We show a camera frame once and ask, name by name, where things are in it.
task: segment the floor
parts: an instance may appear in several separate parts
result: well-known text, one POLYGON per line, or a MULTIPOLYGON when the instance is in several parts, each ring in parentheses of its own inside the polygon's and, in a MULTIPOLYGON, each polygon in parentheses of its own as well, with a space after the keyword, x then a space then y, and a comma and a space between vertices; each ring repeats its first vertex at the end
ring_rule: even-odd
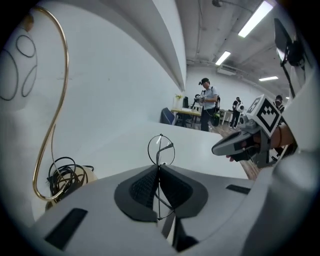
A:
MULTIPOLYGON (((234 129, 231 129, 229 125, 230 124, 225 121, 223 125, 220 124, 217 127, 212 126, 209 128, 209 130, 212 133, 217 133, 222 137, 226 137, 235 131, 234 129)), ((196 123, 193 125, 193 129, 200 130, 200 118, 197 118, 196 123)), ((240 164, 242 165, 249 180, 255 181, 259 172, 262 170, 261 168, 258 168, 252 161, 240 161, 240 164)))

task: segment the gold cable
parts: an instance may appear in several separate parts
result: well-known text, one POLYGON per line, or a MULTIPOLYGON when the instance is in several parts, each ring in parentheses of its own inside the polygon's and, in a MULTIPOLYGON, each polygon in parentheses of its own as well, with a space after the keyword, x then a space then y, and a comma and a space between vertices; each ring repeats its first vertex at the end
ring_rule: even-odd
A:
POLYGON ((47 132, 45 134, 45 137, 43 139, 43 142, 42 142, 39 154, 38 154, 38 157, 36 159, 34 172, 33 172, 33 178, 32 178, 32 185, 33 185, 33 190, 34 190, 35 194, 42 200, 53 201, 53 200, 55 200, 56 198, 58 198, 62 194, 63 189, 61 189, 56 195, 51 196, 51 197, 47 197, 47 196, 42 195, 39 192, 38 187, 37 187, 37 181, 38 181, 40 164, 41 164, 42 158, 44 156, 47 143, 48 143, 48 141, 50 139, 50 136, 53 133, 53 130, 54 130, 56 122, 57 122, 58 115, 59 115, 59 113, 61 111, 62 105, 63 105, 64 100, 65 100, 66 91, 67 91, 67 83, 68 83, 68 75, 69 75, 69 53, 68 53, 66 35, 65 35, 64 30, 62 29, 59 21, 56 19, 56 17, 53 16, 53 14, 51 12, 49 12, 47 9, 45 9, 45 8, 43 8, 41 6, 35 6, 34 9, 36 11, 41 12, 44 15, 46 15, 54 23, 55 27, 57 28, 57 30, 59 31, 59 34, 61 36, 61 40, 62 40, 62 44, 63 44, 63 50, 64 50, 64 80, 63 80, 63 88, 62 88, 62 92, 61 92, 61 96, 60 96, 60 100, 59 100, 58 106, 57 106, 56 111, 54 113, 53 119, 52 119, 52 121, 50 123, 50 126, 49 126, 49 128, 48 128, 48 130, 47 130, 47 132))

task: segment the ceiling pipe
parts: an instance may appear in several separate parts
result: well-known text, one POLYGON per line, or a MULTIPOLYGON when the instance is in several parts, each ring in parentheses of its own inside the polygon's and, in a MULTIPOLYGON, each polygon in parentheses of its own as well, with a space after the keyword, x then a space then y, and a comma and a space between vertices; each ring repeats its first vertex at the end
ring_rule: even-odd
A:
POLYGON ((200 53, 200 40, 201 40, 201 30, 202 30, 202 0, 198 0, 199 5, 199 29, 198 29, 198 40, 196 43, 196 54, 195 58, 198 58, 198 54, 200 53))

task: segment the ceiling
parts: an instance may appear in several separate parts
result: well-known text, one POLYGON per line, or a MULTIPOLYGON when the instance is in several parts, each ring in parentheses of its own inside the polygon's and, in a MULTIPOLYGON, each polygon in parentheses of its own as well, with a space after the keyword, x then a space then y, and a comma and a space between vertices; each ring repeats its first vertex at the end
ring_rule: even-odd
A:
MULTIPOLYGON (((250 80, 273 94, 289 96, 289 84, 280 67, 274 43, 273 10, 245 37, 238 35, 262 0, 227 0, 222 7, 212 0, 176 0, 182 23, 188 66, 211 66, 224 51, 223 62, 237 68, 238 78, 250 80), (259 78, 279 79, 260 82, 259 78)), ((275 0, 268 0, 273 6, 275 0)))

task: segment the black pants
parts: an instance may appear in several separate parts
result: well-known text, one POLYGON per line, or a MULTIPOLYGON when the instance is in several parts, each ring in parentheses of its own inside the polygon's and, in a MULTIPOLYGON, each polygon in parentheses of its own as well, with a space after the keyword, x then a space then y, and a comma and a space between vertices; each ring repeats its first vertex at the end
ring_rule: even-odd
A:
POLYGON ((239 117, 240 117, 240 112, 238 111, 233 111, 233 115, 232 115, 232 120, 230 123, 230 127, 236 127, 239 121, 239 117))
POLYGON ((209 120, 211 117, 213 117, 215 113, 215 109, 212 108, 212 109, 207 109, 207 110, 204 110, 202 109, 202 112, 201 112, 201 131, 205 131, 205 132, 209 132, 209 120))

